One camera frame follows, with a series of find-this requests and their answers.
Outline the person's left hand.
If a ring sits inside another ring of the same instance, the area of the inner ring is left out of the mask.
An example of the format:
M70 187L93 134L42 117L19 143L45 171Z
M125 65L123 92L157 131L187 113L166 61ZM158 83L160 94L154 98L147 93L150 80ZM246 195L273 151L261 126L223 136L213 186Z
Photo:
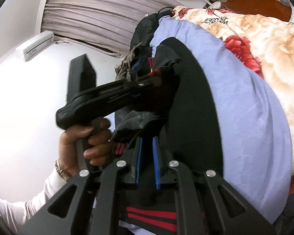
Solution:
M110 121L99 118L92 126L74 125L65 130L59 139L59 163L70 178L80 171L78 156L92 166L105 165L112 154Z

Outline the white sleeved left forearm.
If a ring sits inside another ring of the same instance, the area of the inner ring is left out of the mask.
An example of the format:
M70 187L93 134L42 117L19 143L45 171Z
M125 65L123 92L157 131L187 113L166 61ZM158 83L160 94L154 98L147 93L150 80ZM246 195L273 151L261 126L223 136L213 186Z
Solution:
M30 201L10 203L0 198L0 217L13 234L18 234L23 225L41 209L70 179L56 169L46 178L43 189Z

